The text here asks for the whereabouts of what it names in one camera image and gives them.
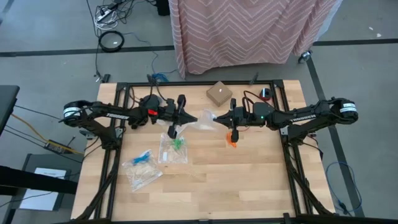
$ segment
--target plastic bag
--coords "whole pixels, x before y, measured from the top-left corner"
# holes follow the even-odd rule
[[[166,133],[160,137],[159,163],[188,163],[188,149],[184,137],[171,139]]]
[[[133,192],[163,175],[162,171],[157,168],[150,149],[143,152],[139,157],[123,163],[122,166],[126,171]]]
[[[216,131],[217,128],[215,126],[214,118],[217,118],[215,114],[213,114],[210,110],[203,110],[197,122],[189,123],[189,125],[193,128],[199,130],[211,130]]]

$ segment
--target red label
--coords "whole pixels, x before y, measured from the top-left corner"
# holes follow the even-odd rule
[[[157,115],[157,111],[154,111],[154,110],[148,110],[148,113],[150,115]]]

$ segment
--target wooden tabletop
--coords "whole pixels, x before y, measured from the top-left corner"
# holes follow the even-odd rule
[[[285,80],[284,85],[290,109],[304,107],[305,100],[300,82]],[[264,87],[267,86],[228,86],[233,92],[233,98],[237,99],[237,106],[241,106],[243,90],[259,93]],[[217,116],[225,114],[229,109],[229,102],[220,107],[215,106],[206,96],[209,88],[210,86],[162,86],[160,91],[166,98],[174,99],[177,99],[179,94],[185,94],[185,111],[196,117],[199,117],[204,109],[211,110]],[[98,100],[112,103],[115,91],[115,83],[101,84]],[[134,93],[143,97],[149,94],[149,88],[135,87]],[[109,118],[97,120],[109,126]],[[163,176],[134,193],[121,164],[147,149],[152,150],[157,160],[160,134],[167,129],[150,122],[137,130],[127,127],[121,149],[112,220],[276,218],[282,217],[285,212],[289,212],[293,217],[294,210],[279,132],[265,127],[250,127],[247,131],[240,132],[238,146],[233,148],[226,142],[227,128],[220,124],[215,125],[219,131],[200,131],[189,127],[184,130],[183,136],[188,146],[188,164],[158,164],[164,173]],[[316,146],[312,139],[306,138],[305,142]],[[334,212],[318,151],[309,146],[299,148],[312,192],[327,209]],[[103,157],[104,150],[98,149],[85,159],[72,218],[79,216],[95,195]],[[300,187],[297,188],[301,208],[305,212],[302,192]],[[104,196],[104,202],[107,201],[108,193]],[[107,203],[103,203],[102,217],[106,205]]]

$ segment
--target pink curtain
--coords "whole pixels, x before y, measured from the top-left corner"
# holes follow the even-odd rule
[[[336,0],[169,0],[180,74],[285,63],[312,45]]]

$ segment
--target blue cable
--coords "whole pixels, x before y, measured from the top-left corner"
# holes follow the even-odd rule
[[[140,157],[134,158],[132,160],[132,164],[135,166],[135,165],[137,165],[140,162],[148,162],[149,158],[150,158],[150,153],[147,152],[147,153],[145,153],[144,155],[142,155]]]
[[[333,188],[332,188],[331,185],[330,185],[329,176],[328,176],[329,168],[330,168],[332,165],[334,165],[334,164],[342,164],[342,165],[348,167],[349,170],[350,170],[350,172],[353,174],[353,182],[354,182],[355,190],[358,192],[359,205],[358,205],[356,208],[352,209],[352,210],[347,210],[347,212],[355,212],[355,211],[357,211],[357,210],[362,206],[362,196],[361,196],[361,193],[360,193],[359,190],[358,190],[358,187],[356,186],[354,170],[353,170],[353,168],[352,168],[351,166],[349,166],[347,163],[345,163],[345,162],[340,162],[340,161],[332,162],[332,163],[329,164],[328,167],[326,168],[326,181],[328,182],[328,185],[329,185],[329,188],[330,188],[331,193],[333,194],[333,196],[335,196],[335,198],[337,199],[339,205],[341,205],[343,202],[342,202],[342,201],[337,197],[337,195],[335,194],[335,191],[333,190]],[[337,210],[339,210],[339,211],[345,212],[343,209],[341,209],[341,208],[339,208],[339,207],[336,207],[336,206],[335,206],[335,208],[336,208]]]
[[[123,35],[129,35],[129,34],[132,34],[139,42],[145,43],[145,44],[149,45],[150,47],[152,46],[152,44],[150,44],[149,41],[147,41],[147,40],[141,40],[140,38],[138,38],[138,36],[137,36],[134,32],[128,32],[128,33],[125,33],[125,34],[123,34]],[[154,51],[152,51],[152,53],[155,54],[155,58],[152,60],[152,63],[151,63],[152,72],[153,72],[152,77],[154,77],[154,78],[157,79],[157,80],[161,80],[161,81],[163,81],[163,82],[168,82],[169,80],[167,79],[167,77],[166,77],[164,74],[173,73],[173,72],[175,72],[175,71],[178,71],[178,69],[172,70],[171,72],[159,72],[159,73],[155,72],[154,62],[155,62],[155,60],[157,59],[157,57],[158,57],[159,55],[158,55],[156,52],[154,52]]]

